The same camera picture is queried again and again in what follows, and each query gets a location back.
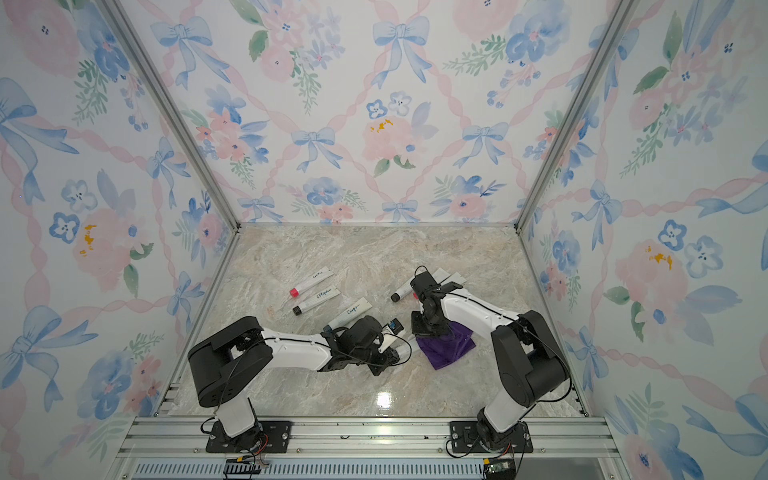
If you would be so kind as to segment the white toothpaste tube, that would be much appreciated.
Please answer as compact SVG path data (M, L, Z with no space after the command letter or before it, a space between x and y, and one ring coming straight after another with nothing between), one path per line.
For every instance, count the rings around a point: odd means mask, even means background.
M451 282L458 284L460 287L463 287L465 283L465 278L461 276L459 273L454 273L445 280L445 284L451 283Z

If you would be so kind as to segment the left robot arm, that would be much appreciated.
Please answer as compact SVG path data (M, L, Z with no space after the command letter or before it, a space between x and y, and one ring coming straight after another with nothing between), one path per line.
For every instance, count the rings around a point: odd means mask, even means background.
M366 315L353 324L327 325L318 334L281 333L245 316L193 346L187 361L198 404L211 408L215 425L231 439L247 434L258 417L246 388L262 372L302 369L334 372L365 366L378 376L409 360L391 342L398 336Z

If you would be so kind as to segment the white tube front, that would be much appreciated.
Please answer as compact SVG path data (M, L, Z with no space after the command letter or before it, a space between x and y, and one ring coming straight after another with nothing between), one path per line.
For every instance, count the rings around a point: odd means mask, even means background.
M413 354L420 351L416 337L413 335L407 336L405 339L395 339L390 347L398 354L399 362L405 362Z

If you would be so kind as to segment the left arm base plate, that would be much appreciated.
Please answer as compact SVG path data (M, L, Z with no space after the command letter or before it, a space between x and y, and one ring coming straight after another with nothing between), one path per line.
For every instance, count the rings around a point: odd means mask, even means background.
M220 421L209 427L201 426L201 432L207 437L207 453L261 453L283 454L288 450L293 423L290 421L258 421L244 433L228 436Z

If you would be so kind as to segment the purple cloth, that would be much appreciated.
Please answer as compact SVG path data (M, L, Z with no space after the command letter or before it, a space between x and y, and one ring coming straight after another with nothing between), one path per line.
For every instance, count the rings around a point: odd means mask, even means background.
M441 370L456 363L475 348L476 344L472 336L473 331L466 326L457 322L450 322L447 335L440 337L419 336L416 338L416 342L431 366L435 370Z

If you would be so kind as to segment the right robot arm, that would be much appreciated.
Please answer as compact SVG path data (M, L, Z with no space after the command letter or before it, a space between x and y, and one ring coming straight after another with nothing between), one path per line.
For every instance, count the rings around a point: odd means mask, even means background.
M562 350L538 312L504 310L459 283L438 283L427 270L414 276L411 288L420 302L411 314L411 329L435 369L469 352L474 336L492 346L501 389L477 417L478 435L487 446L496 448L521 431L522 419L542 397L571 379Z

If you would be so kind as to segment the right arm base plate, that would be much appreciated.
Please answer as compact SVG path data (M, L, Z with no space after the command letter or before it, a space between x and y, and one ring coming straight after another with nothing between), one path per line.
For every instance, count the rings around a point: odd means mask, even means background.
M528 425L518 422L504 432L495 431L489 424L476 421L448 423L448 448L452 454L474 453L532 453L534 448Z

